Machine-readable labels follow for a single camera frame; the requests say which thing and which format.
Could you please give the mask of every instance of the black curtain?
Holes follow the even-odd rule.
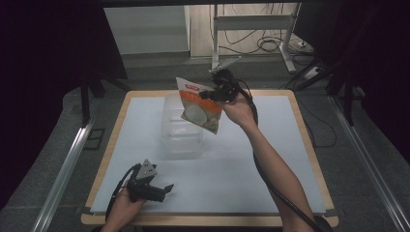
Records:
[[[81,79],[127,76],[103,8],[4,1],[0,33],[3,208],[56,125],[63,97]]]
[[[410,163],[409,12],[405,1],[382,4],[354,57],[353,74],[366,93],[364,110]]]

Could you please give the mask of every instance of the black backdrop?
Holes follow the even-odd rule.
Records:
[[[359,20],[376,1],[303,3],[294,33],[332,65],[357,33]],[[365,91],[363,109],[410,163],[410,7],[383,1],[349,58],[354,84]]]
[[[103,8],[3,1],[0,33],[3,208],[56,125],[63,97],[81,78],[127,77]]]

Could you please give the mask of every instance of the clear plastic container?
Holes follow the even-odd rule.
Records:
[[[184,107],[178,93],[165,96],[163,103],[161,139],[174,158],[192,159],[200,155],[203,129],[181,118]]]

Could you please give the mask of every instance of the wooden table edge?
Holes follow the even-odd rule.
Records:
[[[292,106],[292,110],[295,114],[295,118],[299,127],[299,130],[301,132],[301,136],[303,138],[305,147],[307,149],[307,155],[310,161],[310,164],[312,165],[313,168],[313,173],[315,174],[316,180],[318,181],[319,189],[322,194],[324,203],[325,203],[325,209],[328,210],[334,210],[335,206],[333,204],[332,198],[329,194],[329,190],[326,186],[325,179],[323,177],[323,173],[321,171],[319,162],[317,160],[317,157],[314,153],[313,147],[311,145],[311,142],[309,140],[308,136],[308,131],[305,126],[305,123],[302,118],[302,113],[300,111],[300,108],[298,106],[298,103],[296,101],[296,97],[294,93],[290,90],[250,90],[253,96],[286,96],[290,100],[290,104]],[[124,119],[127,115],[127,109],[128,106],[130,105],[131,99],[132,98],[153,98],[153,97],[164,97],[168,94],[172,93],[178,93],[178,90],[158,90],[158,91],[129,91],[125,99],[123,101],[123,104],[121,106],[120,112],[118,114],[117,120],[115,122],[115,126],[112,130],[112,134],[110,135],[110,138],[108,140],[108,144],[106,146],[104,155],[102,157],[102,162],[100,164],[98,173],[96,175],[96,179],[94,181],[94,184],[91,187],[89,196],[87,198],[85,207],[86,208],[91,208],[94,199],[96,197],[97,191],[103,181],[103,177],[105,175],[105,171],[108,167],[109,161],[111,159],[115,144],[118,139],[118,134],[121,130],[121,127],[123,125]],[[82,214],[81,216],[81,221],[84,224],[104,224],[104,216],[93,216],[90,214]],[[157,224],[152,222],[152,218],[157,219]],[[158,221],[161,222],[161,225],[182,225],[180,223],[181,219],[185,219],[184,224],[186,226],[190,225],[190,222],[187,220],[187,218],[190,219],[190,221],[193,220],[199,220],[199,221],[207,221],[208,226],[224,226],[224,225],[229,225],[229,223],[238,221],[239,224],[242,224],[238,219],[244,219],[244,217],[237,217],[237,216],[226,216],[226,217],[221,217],[217,216],[216,219],[215,216],[209,217],[209,216],[140,216],[135,219],[135,221],[132,224],[135,225],[158,225]],[[267,226],[280,226],[278,224],[278,221],[280,221],[279,217],[275,216],[270,216],[270,217],[245,217],[245,218],[264,218],[266,221],[259,221],[261,222],[261,225],[248,225],[248,226],[265,226],[266,224],[269,224]],[[327,220],[331,226],[335,227],[338,225],[338,217],[323,217],[325,220]]]

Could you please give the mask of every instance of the metal frame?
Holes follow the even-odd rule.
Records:
[[[290,36],[295,26],[296,18],[300,8],[297,3],[292,14],[282,15],[233,15],[218,16],[218,5],[214,5],[214,45],[212,52],[212,70],[220,64],[218,31],[229,30],[286,30],[283,42],[280,42],[279,50],[284,63],[290,73],[296,73],[295,66],[289,56],[287,47],[289,46]]]
[[[48,226],[54,217],[55,211],[60,204],[63,193],[66,190],[66,186],[72,176],[75,164],[78,161],[78,157],[81,154],[88,134],[93,127],[95,115],[97,114],[97,110],[100,108],[101,102],[101,99],[94,99],[93,105],[91,106],[91,118],[86,127],[79,129],[73,141],[73,145],[64,160],[57,178],[54,181],[51,191],[48,193],[47,199],[45,200],[33,228],[31,229],[32,232],[47,231]]]
[[[373,182],[374,188],[376,189],[377,193],[379,194],[380,198],[382,199],[387,211],[392,218],[397,231],[399,232],[406,232],[410,231],[410,224],[407,216],[404,214],[404,211],[401,205],[398,203],[395,195],[390,190],[389,186],[387,185],[386,181],[384,180],[382,174],[380,173],[379,169],[373,162],[370,153],[366,149],[365,144],[362,142],[360,136],[356,133],[356,130],[353,126],[350,126],[349,122],[343,115],[343,107],[336,96],[329,96],[329,101],[331,102],[338,119],[343,126],[344,131],[347,134],[347,137],[350,139],[353,147],[356,150],[356,153],[367,172],[368,177]]]

